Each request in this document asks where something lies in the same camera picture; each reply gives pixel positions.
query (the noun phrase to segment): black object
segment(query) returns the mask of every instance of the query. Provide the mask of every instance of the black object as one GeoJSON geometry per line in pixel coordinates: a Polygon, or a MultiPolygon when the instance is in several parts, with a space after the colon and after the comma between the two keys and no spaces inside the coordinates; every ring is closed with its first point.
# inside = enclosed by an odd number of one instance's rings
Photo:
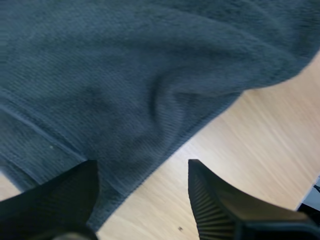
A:
{"type": "Polygon", "coordinates": [[[284,209],[231,186],[189,160],[189,198],[200,240],[319,240],[304,213],[284,209]]]}
{"type": "Polygon", "coordinates": [[[304,203],[300,205],[298,211],[307,214],[320,227],[320,211],[304,203]]]}
{"type": "Polygon", "coordinates": [[[86,222],[98,193],[97,162],[83,162],[45,184],[2,201],[0,239],[96,240],[86,222]]]}

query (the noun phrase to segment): light wood surface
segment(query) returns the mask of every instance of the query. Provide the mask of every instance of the light wood surface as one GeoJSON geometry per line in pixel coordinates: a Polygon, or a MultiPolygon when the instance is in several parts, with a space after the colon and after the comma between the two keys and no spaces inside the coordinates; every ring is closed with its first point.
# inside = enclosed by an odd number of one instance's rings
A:
{"type": "MultiPolygon", "coordinates": [[[[295,209],[320,174],[320,54],[294,79],[245,92],[117,209],[100,239],[198,240],[188,159],[246,193],[295,209]]],[[[0,176],[0,199],[16,194],[0,176]]]]}

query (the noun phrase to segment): ribbed black plastic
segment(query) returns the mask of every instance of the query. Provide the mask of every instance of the ribbed black plastic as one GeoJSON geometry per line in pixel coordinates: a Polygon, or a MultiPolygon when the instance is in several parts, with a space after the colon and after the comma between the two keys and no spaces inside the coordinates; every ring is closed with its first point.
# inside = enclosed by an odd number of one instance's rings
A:
{"type": "Polygon", "coordinates": [[[188,192],[200,240],[320,240],[306,214],[250,196],[198,160],[189,160],[188,192]]]}

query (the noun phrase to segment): ribbed fabric texture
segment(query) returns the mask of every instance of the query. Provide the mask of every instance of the ribbed fabric texture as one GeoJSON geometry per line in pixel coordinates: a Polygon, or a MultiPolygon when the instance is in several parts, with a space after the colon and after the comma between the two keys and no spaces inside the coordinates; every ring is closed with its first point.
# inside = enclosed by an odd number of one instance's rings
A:
{"type": "Polygon", "coordinates": [[[319,0],[8,0],[4,171],[30,189],[90,159],[90,225],[242,91],[298,74],[320,45],[319,0]]]}

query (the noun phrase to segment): dark gray fabric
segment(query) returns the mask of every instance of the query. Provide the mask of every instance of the dark gray fabric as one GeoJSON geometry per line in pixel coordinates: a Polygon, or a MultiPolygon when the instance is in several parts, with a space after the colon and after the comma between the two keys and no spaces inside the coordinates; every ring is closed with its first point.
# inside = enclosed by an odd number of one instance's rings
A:
{"type": "Polygon", "coordinates": [[[295,76],[320,45],[318,0],[2,5],[3,169],[26,190],[98,160],[94,229],[242,91],[295,76]]]}

